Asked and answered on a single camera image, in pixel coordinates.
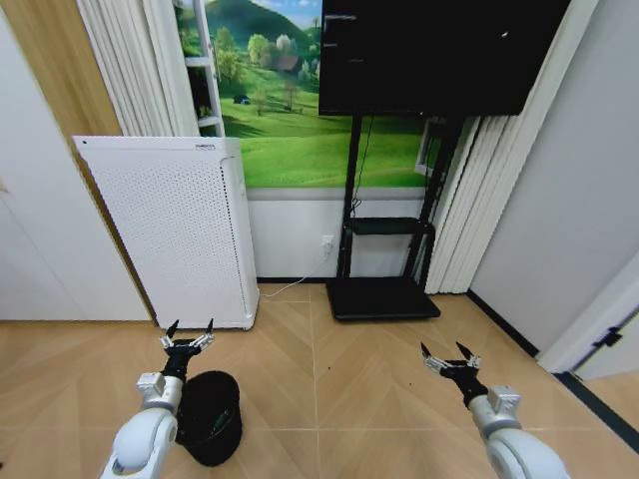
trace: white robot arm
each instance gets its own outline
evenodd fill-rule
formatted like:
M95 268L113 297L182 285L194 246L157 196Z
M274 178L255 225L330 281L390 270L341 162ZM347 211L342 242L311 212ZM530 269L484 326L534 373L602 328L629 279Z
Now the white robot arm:
M162 372L145 372L136 386L142 392L141 411L120 428L101 479L157 479L176 439L176 413L187 379L189 360L213 342L213 321L196 339L171 338L178 322L160 339L169 356Z
M549 446L521 430L516 410L521 397L508 386L487 389L477 379L480 358L457 343L464 360L442 360L421 345L424 365L452 379L486 444L499 479L570 479L563 462Z

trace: mountain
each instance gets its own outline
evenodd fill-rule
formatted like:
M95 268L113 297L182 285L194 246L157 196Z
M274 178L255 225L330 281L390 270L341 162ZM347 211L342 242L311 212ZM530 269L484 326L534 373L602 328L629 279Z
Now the mountain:
M282 34L295 38L301 52L313 42L308 34L284 15L256 5L251 0L214 0L206 5L211 35L227 27L238 46L246 48L249 38L260 33L275 42Z

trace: white curtain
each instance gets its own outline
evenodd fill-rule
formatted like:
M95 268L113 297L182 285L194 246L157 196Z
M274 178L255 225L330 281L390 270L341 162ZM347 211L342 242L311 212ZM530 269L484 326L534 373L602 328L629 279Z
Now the white curtain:
M597 3L570 3L519 116L466 121L435 216L426 292L468 291Z
M199 136L171 0L77 0L126 136Z

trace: door frame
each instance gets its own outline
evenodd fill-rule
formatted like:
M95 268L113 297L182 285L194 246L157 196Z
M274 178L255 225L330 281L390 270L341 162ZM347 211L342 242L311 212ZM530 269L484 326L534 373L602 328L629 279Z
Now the door frame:
M639 304L639 250L577 316L563 334L539 355L549 372L571 370L592 349L608 327L616 326Z

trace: television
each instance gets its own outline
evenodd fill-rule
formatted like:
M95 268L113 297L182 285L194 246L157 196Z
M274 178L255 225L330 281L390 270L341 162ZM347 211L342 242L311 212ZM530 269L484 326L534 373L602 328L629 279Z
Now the television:
M323 0L321 115L517 115L570 0Z

